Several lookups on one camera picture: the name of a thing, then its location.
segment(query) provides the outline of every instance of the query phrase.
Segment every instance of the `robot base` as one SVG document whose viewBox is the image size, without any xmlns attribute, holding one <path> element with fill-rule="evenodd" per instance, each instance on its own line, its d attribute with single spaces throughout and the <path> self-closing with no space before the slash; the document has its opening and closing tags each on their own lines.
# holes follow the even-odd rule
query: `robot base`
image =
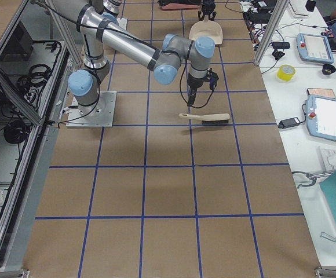
<svg viewBox="0 0 336 278">
<path fill-rule="evenodd" d="M 103 109 L 97 116 L 85 116 L 84 118 L 78 109 L 72 109 L 69 112 L 67 127 L 112 127 L 112 121 L 114 119 L 114 110 L 116 103 L 116 91 L 101 91 L 100 98 L 106 103 L 105 109 Z M 73 98 L 71 105 L 78 105 L 78 102 Z"/>
</svg>

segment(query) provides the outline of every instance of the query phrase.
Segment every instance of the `beige dustpan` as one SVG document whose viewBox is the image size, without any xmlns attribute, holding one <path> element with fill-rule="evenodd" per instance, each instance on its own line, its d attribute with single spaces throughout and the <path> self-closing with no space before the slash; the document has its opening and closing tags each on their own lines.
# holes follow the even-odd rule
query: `beige dustpan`
<svg viewBox="0 0 336 278">
<path fill-rule="evenodd" d="M 195 41 L 200 36 L 208 36 L 214 40 L 216 45 L 220 45 L 223 40 L 222 27 L 205 15 L 204 20 L 195 23 L 190 30 L 189 39 Z"/>
</svg>

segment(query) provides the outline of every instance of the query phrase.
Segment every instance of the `blue circular cap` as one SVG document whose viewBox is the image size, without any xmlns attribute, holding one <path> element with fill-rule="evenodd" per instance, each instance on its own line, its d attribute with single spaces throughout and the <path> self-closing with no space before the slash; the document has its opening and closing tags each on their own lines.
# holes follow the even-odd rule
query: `blue circular cap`
<svg viewBox="0 0 336 278">
<path fill-rule="evenodd" d="M 72 93 L 78 97 L 82 97 L 92 88 L 93 79 L 89 72 L 80 69 L 69 76 L 68 83 Z"/>
<path fill-rule="evenodd" d="M 170 43 L 170 41 L 177 35 L 173 35 L 173 34 L 167 34 L 164 37 L 164 41 L 163 41 L 163 45 L 162 45 L 162 50 L 167 50 L 168 44 Z"/>
<path fill-rule="evenodd" d="M 160 65 L 154 70 L 154 78 L 160 84 L 168 85 L 171 84 L 177 75 L 177 70 L 172 65 Z"/>
<path fill-rule="evenodd" d="M 200 36 L 195 41 L 195 48 L 205 58 L 212 58 L 216 44 L 212 38 L 208 36 Z"/>
<path fill-rule="evenodd" d="M 118 23 L 118 21 L 116 20 L 116 17 L 113 16 L 112 14 L 107 13 L 107 12 L 104 12 L 104 13 L 103 13 L 103 17 L 107 18 L 108 20 L 110 20 L 111 22 L 113 22 L 113 23 L 115 23 L 116 25 L 119 26 L 119 23 Z"/>
</svg>

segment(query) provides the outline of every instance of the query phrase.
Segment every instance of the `brush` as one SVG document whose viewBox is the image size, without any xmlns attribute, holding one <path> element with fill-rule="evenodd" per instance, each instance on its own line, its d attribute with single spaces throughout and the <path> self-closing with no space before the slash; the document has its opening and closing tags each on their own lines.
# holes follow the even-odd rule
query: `brush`
<svg viewBox="0 0 336 278">
<path fill-rule="evenodd" d="M 208 114 L 208 115 L 193 115 L 193 114 L 178 114 L 181 119 L 201 120 L 202 125 L 220 125 L 228 123 L 230 114 Z"/>
</svg>

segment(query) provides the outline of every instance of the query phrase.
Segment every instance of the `yellow tape roll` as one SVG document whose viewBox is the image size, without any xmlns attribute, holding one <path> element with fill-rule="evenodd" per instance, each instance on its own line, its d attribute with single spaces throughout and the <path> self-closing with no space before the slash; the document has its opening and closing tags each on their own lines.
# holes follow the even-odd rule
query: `yellow tape roll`
<svg viewBox="0 0 336 278">
<path fill-rule="evenodd" d="M 284 81 L 289 81 L 295 74 L 295 68 L 291 65 L 282 65 L 277 72 L 277 77 Z"/>
</svg>

